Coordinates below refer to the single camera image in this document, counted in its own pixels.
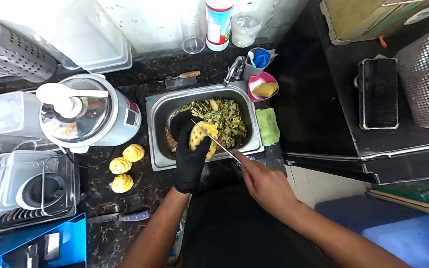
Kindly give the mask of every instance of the electric cord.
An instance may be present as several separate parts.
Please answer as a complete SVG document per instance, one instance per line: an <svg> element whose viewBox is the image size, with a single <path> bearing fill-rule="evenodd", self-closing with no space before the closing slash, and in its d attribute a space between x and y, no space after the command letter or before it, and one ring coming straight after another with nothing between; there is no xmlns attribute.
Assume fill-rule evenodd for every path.
<svg viewBox="0 0 429 268"><path fill-rule="evenodd" d="M67 148L62 148L62 147L60 147L60 148L61 148L61 151L63 152L63 154L67 156L67 158L69 159L69 161L71 161L74 165L76 165L76 166L78 166L80 168L93 168L95 166L98 166L98 165L100 165L100 164L108 161L109 159L111 159L112 156L113 156L113 153L115 151L115 146L112 146L112 151L111 151L110 155L107 158L105 158L104 160L102 160L102 161L100 161L100 162L98 162L96 164L93 164L93 165L90 165L90 166L83 166L83 165L79 165L79 164L75 163L74 158L72 158L70 156L70 154L68 153Z"/></svg>

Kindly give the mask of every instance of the knife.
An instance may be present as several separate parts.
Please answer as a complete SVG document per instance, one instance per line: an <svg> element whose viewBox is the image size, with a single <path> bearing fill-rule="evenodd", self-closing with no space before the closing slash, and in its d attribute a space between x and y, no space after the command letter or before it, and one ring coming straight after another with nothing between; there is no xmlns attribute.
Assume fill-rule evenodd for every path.
<svg viewBox="0 0 429 268"><path fill-rule="evenodd" d="M124 214L122 212L112 213L107 215L95 216L87 219L87 223L101 223L109 221L140 221L150 217L150 210L146 209L141 212Z"/></svg>
<svg viewBox="0 0 429 268"><path fill-rule="evenodd" d="M204 130L202 127L200 127L200 125L198 125L193 119L191 119L191 121L193 121L193 123L195 125L197 125L208 137L211 138L212 141L214 141L219 147L221 147L223 150L225 150L230 156L232 156L234 159L236 159L236 161L238 161L240 164L243 164L241 161L239 161L239 159L233 155L230 151L228 151L228 149L226 149L226 147L224 147L223 145L221 145L221 143L219 143L215 138L211 137L210 134L208 134L208 132L206 130Z"/></svg>
<svg viewBox="0 0 429 268"><path fill-rule="evenodd" d="M199 76L201 74L201 72L199 70L194 70L194 71L189 71L189 72L184 72L181 75L174 77L174 76L167 76L167 79L182 79L182 78L188 78L188 77L195 77L195 76Z"/></svg>
<svg viewBox="0 0 429 268"><path fill-rule="evenodd" d="M173 90L181 87L193 86L198 84L196 76L200 75L199 70L184 72L181 75L167 76L165 79L165 87L167 90Z"/></svg>

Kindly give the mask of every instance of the black glove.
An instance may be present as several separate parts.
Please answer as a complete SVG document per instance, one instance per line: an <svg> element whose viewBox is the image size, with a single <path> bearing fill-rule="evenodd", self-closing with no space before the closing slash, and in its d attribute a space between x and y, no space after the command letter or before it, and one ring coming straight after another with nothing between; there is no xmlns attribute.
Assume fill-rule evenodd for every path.
<svg viewBox="0 0 429 268"><path fill-rule="evenodd" d="M198 190L205 157L211 145L211 139L205 137L194 151L190 150L188 143L193 127L194 123L191 120L185 122L176 145L176 172L173 183L175 189L183 194Z"/></svg>

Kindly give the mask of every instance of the faucet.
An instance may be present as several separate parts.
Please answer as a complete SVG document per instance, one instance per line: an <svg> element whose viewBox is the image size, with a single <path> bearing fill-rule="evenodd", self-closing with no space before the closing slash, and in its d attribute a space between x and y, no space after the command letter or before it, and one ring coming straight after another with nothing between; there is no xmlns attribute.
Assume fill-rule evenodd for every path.
<svg viewBox="0 0 429 268"><path fill-rule="evenodd" d="M245 61L246 57L244 56L238 56L235 59L235 62L233 63L233 65L231 65L231 68L228 69L228 75L223 79L223 86L227 87L229 85L229 80L231 79L231 77L239 79L239 77L243 73Z"/></svg>

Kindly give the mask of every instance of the pink bowl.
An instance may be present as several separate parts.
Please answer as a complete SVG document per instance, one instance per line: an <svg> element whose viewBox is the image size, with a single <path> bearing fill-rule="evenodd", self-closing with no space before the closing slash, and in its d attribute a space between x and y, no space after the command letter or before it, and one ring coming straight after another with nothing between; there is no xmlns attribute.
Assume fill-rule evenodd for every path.
<svg viewBox="0 0 429 268"><path fill-rule="evenodd" d="M260 102L260 101L265 101L265 100L269 99L270 97L276 95L277 92L279 91L279 89L277 89L271 96L269 96L267 98L254 96L252 93L252 90L254 88L256 88L257 86L259 86L261 83L274 83L274 82L277 82L274 79L274 77L272 75L266 73L265 71L258 74L258 75L251 76L251 78L249 78L249 82L247 83L247 95L249 96L249 99L253 102Z"/></svg>

